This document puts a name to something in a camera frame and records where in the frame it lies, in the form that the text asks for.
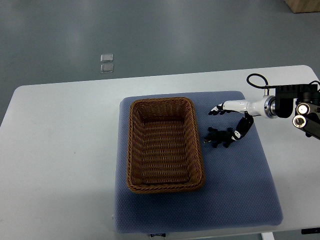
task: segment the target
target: brown woven basket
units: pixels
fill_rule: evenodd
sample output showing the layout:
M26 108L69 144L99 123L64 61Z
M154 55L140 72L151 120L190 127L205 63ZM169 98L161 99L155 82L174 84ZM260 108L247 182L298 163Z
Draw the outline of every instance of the brown woven basket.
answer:
M196 112L186 97L130 106L127 185L134 193L189 192L205 183Z

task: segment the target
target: robotic arm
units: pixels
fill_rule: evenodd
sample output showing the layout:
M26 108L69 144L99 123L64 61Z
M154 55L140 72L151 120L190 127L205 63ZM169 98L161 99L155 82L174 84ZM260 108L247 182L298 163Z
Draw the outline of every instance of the robotic arm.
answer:
M261 77L265 86L251 83L250 77L252 76ZM257 73L250 74L246 81L255 88L264 89L262 99L225 101L209 112L209 115L214 116L231 112L244 113L230 142L237 141L247 134L254 123L253 117L255 116L263 116L267 119L290 117L293 112L294 99L296 99L296 107L292 120L293 125L304 131L307 137L315 137L320 140L320 90L318 90L320 82L269 86L267 79ZM275 96L269 95L269 89L275 89Z

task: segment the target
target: gray floor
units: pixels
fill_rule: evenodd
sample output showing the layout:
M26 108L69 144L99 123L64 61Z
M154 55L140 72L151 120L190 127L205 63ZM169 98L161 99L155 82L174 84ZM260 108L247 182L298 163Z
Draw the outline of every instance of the gray floor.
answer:
M320 12L293 14L283 0L0 3L0 123L21 85L291 65L320 78ZM114 54L113 73L100 73L104 53Z

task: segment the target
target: basket rim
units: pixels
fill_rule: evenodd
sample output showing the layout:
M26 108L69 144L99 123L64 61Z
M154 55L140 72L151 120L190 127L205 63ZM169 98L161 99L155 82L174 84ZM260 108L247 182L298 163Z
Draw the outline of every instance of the basket rim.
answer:
M133 182L133 160L132 160L132 149L134 143L133 136L133 127L134 123L132 121L134 108L140 103L176 103L181 101L186 101L188 104L191 104L190 112L192 119L192 131L195 133L192 138L195 140L195 149L196 149L196 158L193 160L194 164L200 169L196 172L196 182L193 183L164 183L164 184L140 184L136 185ZM126 182L128 188L134 193L165 193L165 192L188 192L195 191L201 188L205 183L205 170L204 163L201 152L201 144L198 131L198 123L196 118L196 111L194 103L191 99L183 96L178 97L161 97L161 98L143 98L135 100L129 109L129 128L128 128L128 147L127 147L127 173L126 173Z

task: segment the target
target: gray foam pad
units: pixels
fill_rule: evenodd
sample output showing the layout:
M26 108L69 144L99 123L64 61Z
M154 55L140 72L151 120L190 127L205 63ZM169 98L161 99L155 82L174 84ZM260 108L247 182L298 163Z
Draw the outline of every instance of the gray foam pad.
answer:
M147 98L187 97L195 106L205 184L197 191L137 194L129 190L127 148L129 109ZM241 92L192 92L135 96L120 104L115 179L114 229L118 233L170 233L220 228L279 225L281 206L255 125L229 148L204 144L208 127L234 130L243 116L238 112L208 115L216 105L244 99Z

